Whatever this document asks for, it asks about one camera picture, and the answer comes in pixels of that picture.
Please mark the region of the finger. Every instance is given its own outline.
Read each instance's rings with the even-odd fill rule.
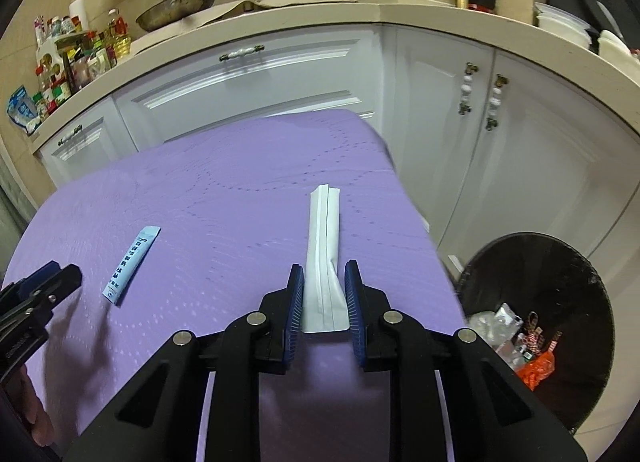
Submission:
[[[28,376],[22,378],[22,414],[29,424],[34,424],[38,416],[38,407],[42,406],[33,383]]]
[[[31,428],[31,436],[39,446],[48,446],[53,442],[53,425],[47,412],[44,411],[42,402],[38,399],[38,414],[35,424]]]

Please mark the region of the drawer handle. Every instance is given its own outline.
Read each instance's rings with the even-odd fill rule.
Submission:
[[[233,52],[229,52],[229,54],[223,54],[220,56],[220,61],[229,61],[230,59],[234,59],[237,57],[248,56],[249,54],[255,54],[256,52],[260,52],[264,50],[264,45],[256,45],[254,47],[248,48],[239,48]]]
[[[500,97],[502,96],[502,87],[509,84],[509,78],[497,74],[495,77],[494,87],[492,88],[492,95],[489,98],[489,111],[487,112],[486,126],[484,127],[488,132],[492,131],[498,126],[498,108],[502,104]]]
[[[82,132],[82,124],[78,124],[70,134],[68,134],[66,137],[61,138],[58,141],[58,146],[62,146],[65,142],[71,140],[75,134],[78,134],[80,132]]]
[[[471,97],[471,92],[473,90],[472,83],[474,82],[473,74],[478,72],[479,68],[477,65],[474,65],[471,62],[466,64],[465,75],[463,77],[463,83],[460,87],[462,90],[462,95],[460,96],[460,108],[458,109],[458,113],[460,116],[466,116],[471,111],[471,106],[469,106],[468,100]]]

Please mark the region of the white kitchen cabinet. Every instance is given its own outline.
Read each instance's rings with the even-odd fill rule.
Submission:
[[[615,346],[609,381],[591,415],[580,426],[576,439],[590,460],[613,441],[622,424],[640,400],[640,349],[638,349],[638,309],[640,309],[640,192],[633,196],[625,212],[602,243],[589,257],[602,278],[614,315]]]
[[[385,29],[397,39],[395,48],[390,38],[384,40],[385,52],[395,51],[395,63],[387,65],[385,79],[391,76],[389,81],[395,84],[388,94],[393,104],[385,110],[382,135],[405,191],[437,244],[471,162],[494,51],[446,34]],[[471,88],[465,102],[470,110],[461,110],[463,85]]]
[[[438,251],[454,272],[499,236],[556,236],[588,256],[640,178],[638,136],[559,77],[498,52],[498,126],[482,128]]]
[[[140,78],[116,104],[139,150],[241,118],[323,108],[348,108],[378,129],[379,30],[306,28],[215,47]]]
[[[66,125],[40,150],[57,187],[137,152],[112,97]]]

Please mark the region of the drawer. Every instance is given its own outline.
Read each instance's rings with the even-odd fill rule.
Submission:
[[[332,26],[209,49],[140,78],[116,104],[142,150],[248,117],[344,107],[371,119],[381,82],[374,29]]]
[[[58,187],[137,152],[111,97],[83,112],[49,140],[40,157]]]

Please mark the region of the purple tablecloth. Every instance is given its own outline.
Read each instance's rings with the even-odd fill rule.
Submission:
[[[57,191],[8,267],[5,284],[52,259],[84,275],[28,363],[62,448],[174,331],[223,330],[286,284],[291,264],[305,264],[319,184],[340,188],[340,270],[355,258],[392,307],[433,330],[463,326],[382,141],[356,115],[254,119],[181,138]],[[116,308],[102,290],[146,225],[162,230]],[[348,333],[303,335],[285,377],[261,376],[260,421],[265,462],[386,461],[388,376],[358,369]]]

